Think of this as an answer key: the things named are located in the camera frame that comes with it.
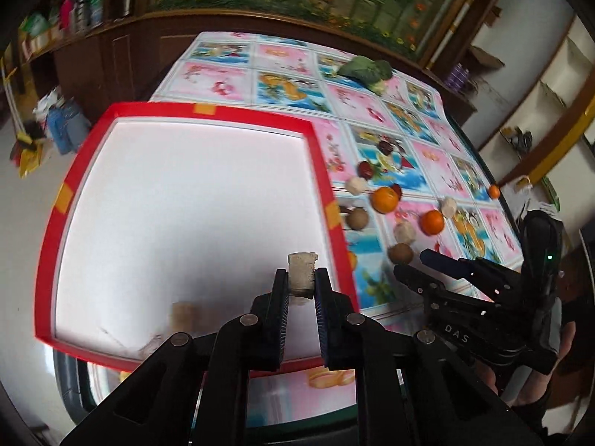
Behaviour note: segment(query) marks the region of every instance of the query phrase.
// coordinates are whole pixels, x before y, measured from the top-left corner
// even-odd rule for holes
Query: white round vegetable
[[[397,243],[405,243],[407,245],[413,243],[417,235],[414,226],[408,221],[401,221],[401,223],[397,223],[393,233],[395,234]]]
[[[440,212],[446,219],[451,219],[456,213],[456,201],[454,198],[451,198],[450,196],[444,198],[442,200],[442,205],[440,206]]]
[[[368,189],[368,182],[359,176],[354,176],[349,178],[349,180],[345,183],[345,189],[354,196],[357,196]]]

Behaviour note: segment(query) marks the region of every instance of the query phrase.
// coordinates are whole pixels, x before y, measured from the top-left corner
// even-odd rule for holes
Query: table
[[[387,91],[377,97],[336,74],[352,57],[287,38],[203,32],[175,62],[151,101],[222,104],[309,121],[338,204],[363,207],[371,217],[361,231],[343,222],[347,247],[357,257],[357,305],[387,329],[412,334],[422,327],[422,304],[391,273],[386,250],[396,243],[395,224],[407,220],[417,231],[414,266],[434,274],[449,290],[472,297],[487,299],[468,282],[425,268],[419,252],[432,248],[454,258],[483,256],[510,268],[522,263],[522,254],[506,207],[487,195],[493,180],[448,121],[438,92],[394,72]],[[382,140],[393,145],[389,156],[378,152]],[[373,165],[374,176],[370,190],[354,196],[345,182],[364,160]],[[369,193],[392,183],[403,191],[397,210],[374,212]],[[417,218],[436,209],[445,196],[457,201],[457,213],[439,235],[425,236]],[[350,371],[322,368],[254,379],[248,425],[286,423],[349,407],[355,403],[353,379]]]

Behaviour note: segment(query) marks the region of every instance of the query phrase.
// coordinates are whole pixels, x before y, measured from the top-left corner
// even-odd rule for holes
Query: red frame border
[[[114,120],[119,117],[183,117],[203,118],[210,120],[225,120],[228,122],[247,123],[261,127],[289,130],[302,134],[310,151],[311,162],[320,193],[322,215],[326,217],[327,206],[335,202],[331,183],[322,156],[318,139],[314,133],[312,123],[308,120],[291,117],[284,114],[263,112],[260,110],[238,109],[236,107],[216,106],[210,104],[181,104],[169,102],[124,102],[111,105],[97,121],[87,140],[81,146],[77,156],[64,178],[75,195],[83,182],[84,175],[90,167],[93,158],[99,150],[104,136],[110,130]],[[46,227],[44,241],[39,255],[38,271],[35,283],[34,300],[34,330],[35,337],[46,344],[78,359],[106,366],[118,371],[131,372],[141,363],[134,360],[108,356],[84,348],[62,342],[55,338],[52,332],[52,302],[54,300],[54,276],[59,266],[58,253],[62,236],[64,235],[72,199],[67,208],[61,211],[53,206]],[[359,310],[353,275],[347,256],[347,244],[343,229],[339,224],[329,227],[327,218],[328,237],[331,245],[337,280],[341,292],[348,295],[355,310]],[[294,372],[322,365],[321,358],[309,358],[283,363],[279,374]]]

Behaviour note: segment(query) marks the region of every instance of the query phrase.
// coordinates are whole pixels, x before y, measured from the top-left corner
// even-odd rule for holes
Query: yellow wooden beam
[[[529,180],[533,185],[542,180],[566,156],[591,125],[593,119],[595,119],[595,96],[559,144],[531,171]]]

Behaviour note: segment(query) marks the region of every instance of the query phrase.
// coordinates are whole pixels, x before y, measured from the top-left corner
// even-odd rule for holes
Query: metal bolt
[[[431,344],[432,342],[434,342],[434,340],[436,340],[436,336],[434,335],[434,332],[432,332],[431,330],[420,330],[417,333],[417,338],[420,342],[424,344]]]
[[[254,325],[258,323],[258,317],[253,313],[246,313],[240,317],[240,323],[246,326]]]
[[[182,345],[186,345],[190,340],[190,336],[184,332],[178,332],[171,336],[170,342],[171,345],[174,347],[181,347]]]
[[[351,325],[361,325],[362,323],[364,323],[365,320],[366,317],[364,317],[360,313],[350,313],[349,315],[347,315],[347,321]]]

